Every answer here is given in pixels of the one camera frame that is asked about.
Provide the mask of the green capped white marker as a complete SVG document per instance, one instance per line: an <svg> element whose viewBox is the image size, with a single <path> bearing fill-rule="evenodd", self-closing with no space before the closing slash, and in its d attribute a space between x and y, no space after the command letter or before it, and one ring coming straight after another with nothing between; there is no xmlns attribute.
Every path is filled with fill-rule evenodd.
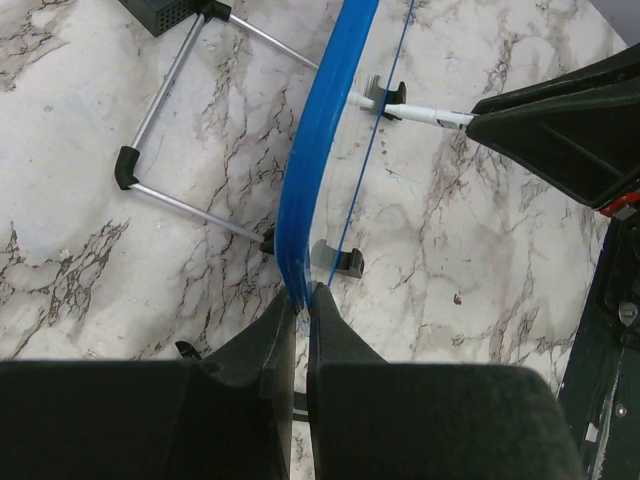
<svg viewBox="0 0 640 480"><path fill-rule="evenodd" d="M385 106L384 112L402 120L458 130L465 129L475 118L473 114L408 104L388 104Z"/></svg>

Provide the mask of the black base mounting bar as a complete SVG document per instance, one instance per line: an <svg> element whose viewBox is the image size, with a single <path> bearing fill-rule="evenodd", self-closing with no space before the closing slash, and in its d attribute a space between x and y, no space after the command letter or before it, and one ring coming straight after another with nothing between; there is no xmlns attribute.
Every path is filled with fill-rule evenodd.
<svg viewBox="0 0 640 480"><path fill-rule="evenodd" d="M609 224L558 400L587 479L639 477L639 222Z"/></svg>

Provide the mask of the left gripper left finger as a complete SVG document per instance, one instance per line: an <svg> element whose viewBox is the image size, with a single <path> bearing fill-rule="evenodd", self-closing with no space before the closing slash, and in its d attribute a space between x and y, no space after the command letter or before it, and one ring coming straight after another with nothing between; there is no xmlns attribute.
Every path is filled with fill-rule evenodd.
<svg viewBox="0 0 640 480"><path fill-rule="evenodd" d="M286 479L296 311L280 291L207 357L5 361L5 479Z"/></svg>

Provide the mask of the black flat box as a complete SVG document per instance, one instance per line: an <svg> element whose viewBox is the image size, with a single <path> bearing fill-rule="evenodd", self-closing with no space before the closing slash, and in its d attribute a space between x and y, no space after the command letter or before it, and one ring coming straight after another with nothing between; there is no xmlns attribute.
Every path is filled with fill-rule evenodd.
<svg viewBox="0 0 640 480"><path fill-rule="evenodd" d="M119 0L154 37L159 37L195 13L192 0Z"/></svg>

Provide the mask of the black handled pliers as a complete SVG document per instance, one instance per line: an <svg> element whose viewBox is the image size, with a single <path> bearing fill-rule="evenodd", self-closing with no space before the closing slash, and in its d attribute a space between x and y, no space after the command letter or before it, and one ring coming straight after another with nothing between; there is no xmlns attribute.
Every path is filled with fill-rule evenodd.
<svg viewBox="0 0 640 480"><path fill-rule="evenodd" d="M184 359L189 359L193 361L201 361L202 356L196 350L196 348L187 341L176 341L175 347L178 350L180 356Z"/></svg>

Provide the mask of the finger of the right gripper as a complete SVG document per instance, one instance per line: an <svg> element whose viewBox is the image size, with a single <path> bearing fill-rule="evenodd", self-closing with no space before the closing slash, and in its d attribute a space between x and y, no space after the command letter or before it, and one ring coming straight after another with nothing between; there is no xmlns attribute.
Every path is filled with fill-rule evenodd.
<svg viewBox="0 0 640 480"><path fill-rule="evenodd" d="M510 109L477 117L467 135L593 209L639 185L637 107Z"/></svg>
<svg viewBox="0 0 640 480"><path fill-rule="evenodd" d="M472 113L481 115L499 112L560 95L579 93L636 79L639 77L639 51L640 44L637 43L604 60L555 79L485 98L476 104Z"/></svg>

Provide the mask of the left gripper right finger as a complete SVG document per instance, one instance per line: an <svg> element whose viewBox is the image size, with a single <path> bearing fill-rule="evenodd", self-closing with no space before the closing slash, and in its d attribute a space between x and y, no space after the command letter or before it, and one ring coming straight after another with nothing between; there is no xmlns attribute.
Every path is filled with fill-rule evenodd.
<svg viewBox="0 0 640 480"><path fill-rule="evenodd" d="M581 479L553 393L535 371L390 363L318 284L307 405L319 479Z"/></svg>

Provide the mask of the blue framed whiteboard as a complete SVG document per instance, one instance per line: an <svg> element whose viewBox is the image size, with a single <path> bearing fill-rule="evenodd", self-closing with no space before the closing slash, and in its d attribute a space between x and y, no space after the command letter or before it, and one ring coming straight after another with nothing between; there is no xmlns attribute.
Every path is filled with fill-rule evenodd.
<svg viewBox="0 0 640 480"><path fill-rule="evenodd" d="M185 38L133 142L121 147L115 163L114 177L122 190L137 190L235 233L251 237L251 232L238 225L144 186L134 175L140 157L139 148L203 26L212 19L235 23L241 27L247 25L244 20L233 14L230 6L220 1L196 2L193 14L196 21ZM309 240L312 217L340 115L347 103L354 101L359 107L372 110L374 117L380 119L385 102L390 96L389 91L383 90L379 97L369 99L349 89L355 79L356 66L363 55L378 8L379 4L376 1L343 3L293 140L274 233L269 238L261 235L253 236L254 241L260 243L263 252L275 256L288 294L293 304L299 309L311 305Z"/></svg>

